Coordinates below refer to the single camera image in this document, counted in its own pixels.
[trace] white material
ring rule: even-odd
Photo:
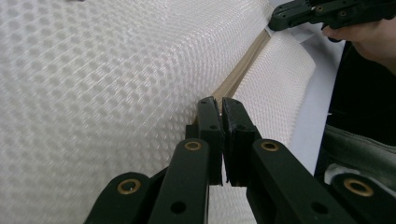
[[[1,222],[82,223],[113,177],[161,171],[196,102],[233,70],[270,13],[259,0],[1,1]],[[305,59],[290,36],[274,41],[283,56],[270,50],[268,71]],[[299,87],[298,110],[309,69],[287,71],[277,75]],[[210,223],[254,222],[237,201],[243,191],[212,189]]]

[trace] finger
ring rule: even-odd
[[[369,40],[373,37],[374,30],[377,25],[378,22],[369,22],[346,26],[336,30],[327,26],[323,29],[323,34],[334,39],[361,42],[364,40]]]

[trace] hexagonal mesh pattern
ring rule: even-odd
[[[270,10],[261,0],[1,1],[1,222],[82,223],[113,177],[161,171],[196,102]],[[209,222],[254,222],[244,198],[213,188]]]

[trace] black clamp tool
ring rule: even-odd
[[[209,185],[227,179],[246,187],[258,223],[396,223],[396,200],[359,175],[337,175],[325,189],[281,143],[262,139],[244,106],[213,97],[198,103],[167,168],[149,178],[119,175],[107,185],[85,223],[207,223]]]
[[[338,29],[395,16],[396,0],[295,0],[278,6],[268,26],[281,31],[305,22],[323,22]]]

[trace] gray fabric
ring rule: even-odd
[[[332,161],[396,190],[396,147],[327,125],[322,149]]]

